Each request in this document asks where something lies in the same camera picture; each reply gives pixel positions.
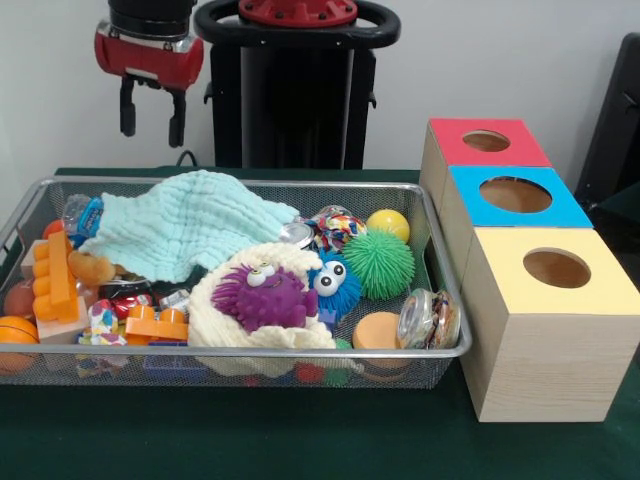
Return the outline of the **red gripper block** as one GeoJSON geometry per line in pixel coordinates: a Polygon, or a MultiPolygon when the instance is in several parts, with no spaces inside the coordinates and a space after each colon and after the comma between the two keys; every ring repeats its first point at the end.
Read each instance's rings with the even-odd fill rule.
{"type": "Polygon", "coordinates": [[[171,43],[172,50],[157,42],[143,44],[141,40],[127,41],[97,32],[94,39],[96,60],[106,73],[122,77],[120,87],[120,131],[126,137],[136,133],[136,109],[133,103],[135,79],[155,80],[161,87],[171,89],[174,112],[169,120],[168,143],[172,148],[184,145],[186,121],[185,90],[197,80],[204,58],[200,38],[189,36],[171,43]]]}

